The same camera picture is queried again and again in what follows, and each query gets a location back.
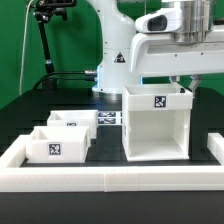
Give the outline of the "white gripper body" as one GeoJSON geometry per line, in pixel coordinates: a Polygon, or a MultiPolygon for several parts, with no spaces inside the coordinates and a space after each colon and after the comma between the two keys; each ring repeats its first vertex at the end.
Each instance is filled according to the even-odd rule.
{"type": "Polygon", "coordinates": [[[224,27],[190,45],[175,43],[171,33],[138,33],[130,47],[129,71],[140,77],[224,73],[224,27]]]}

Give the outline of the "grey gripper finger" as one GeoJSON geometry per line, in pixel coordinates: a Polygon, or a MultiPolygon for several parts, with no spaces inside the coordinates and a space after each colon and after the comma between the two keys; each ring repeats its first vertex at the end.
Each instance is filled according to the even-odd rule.
{"type": "Polygon", "coordinates": [[[172,84],[178,84],[180,82],[180,77],[179,76],[170,76],[169,81],[172,84]]]}
{"type": "Polygon", "coordinates": [[[189,89],[192,92],[195,92],[198,86],[200,85],[202,78],[200,75],[191,75],[190,78],[191,78],[191,82],[189,84],[189,89]]]}

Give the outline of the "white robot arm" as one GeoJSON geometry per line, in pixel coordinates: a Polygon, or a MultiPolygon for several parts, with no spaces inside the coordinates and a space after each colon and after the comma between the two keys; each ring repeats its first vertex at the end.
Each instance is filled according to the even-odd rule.
{"type": "Polygon", "coordinates": [[[162,0],[162,7],[136,20],[119,3],[143,0],[87,0],[97,12],[103,59],[93,94],[119,99],[125,85],[144,77],[172,79],[224,73],[224,21],[214,19],[215,0],[162,0]]]}

